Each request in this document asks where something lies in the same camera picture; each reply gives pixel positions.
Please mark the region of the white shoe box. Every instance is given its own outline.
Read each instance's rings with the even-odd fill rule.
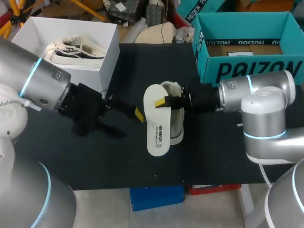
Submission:
[[[12,42],[43,57],[48,45],[78,35],[89,37],[95,44],[107,50],[101,67],[54,64],[69,72],[71,82],[82,83],[102,92],[108,89],[119,56],[119,38],[116,24],[30,17],[19,30]]]

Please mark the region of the black table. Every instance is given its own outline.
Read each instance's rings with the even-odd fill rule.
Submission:
[[[143,112],[143,94],[151,84],[165,80],[188,85],[198,80],[189,44],[120,46],[120,56],[108,94],[119,95]],[[287,127],[304,126],[304,95],[297,88],[295,103],[287,109]],[[28,125],[15,144],[16,153],[41,161],[74,190],[195,184],[261,183],[257,164],[245,154],[240,113],[186,115],[182,143],[162,157],[146,149],[146,124],[111,111],[104,122],[124,130],[125,140],[100,132],[78,138],[72,121],[55,112],[28,111]],[[266,166],[270,181],[291,165]]]

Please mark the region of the blue box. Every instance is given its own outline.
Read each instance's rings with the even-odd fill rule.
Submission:
[[[130,198],[133,211],[139,211],[182,203],[185,199],[185,191],[182,186],[131,188]]]
[[[194,19],[193,52],[200,81],[288,70],[297,85],[304,79],[304,33],[289,12],[199,13]],[[210,57],[207,45],[278,45],[282,55]]]
[[[182,0],[177,7],[177,13],[189,23],[192,23],[199,12],[217,12],[225,0]]]

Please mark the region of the white cable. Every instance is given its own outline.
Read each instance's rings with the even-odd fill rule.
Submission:
[[[269,188],[271,188],[272,184],[270,183],[270,181],[269,181],[269,179],[268,179],[268,177],[267,177],[267,175],[265,173],[263,165],[259,164],[259,167],[260,167],[261,173],[262,173],[262,175],[264,177],[264,180],[265,180],[266,184],[268,185]]]

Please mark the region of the yellow tape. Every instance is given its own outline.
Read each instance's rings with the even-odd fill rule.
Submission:
[[[161,106],[161,105],[164,105],[165,104],[165,98],[162,98],[158,101],[155,102],[155,108],[158,107],[158,106]]]
[[[137,109],[137,107],[135,108],[135,115],[142,123],[144,122],[143,114],[141,114],[141,112]]]

